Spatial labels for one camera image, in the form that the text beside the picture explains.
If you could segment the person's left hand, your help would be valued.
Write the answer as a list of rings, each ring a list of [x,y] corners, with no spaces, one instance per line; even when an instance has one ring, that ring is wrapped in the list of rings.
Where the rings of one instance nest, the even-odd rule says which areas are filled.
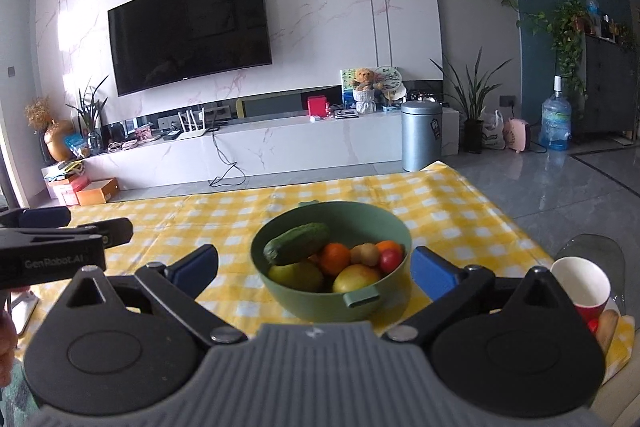
[[[17,335],[9,313],[1,310],[0,315],[0,387],[9,386],[12,381],[12,371]]]

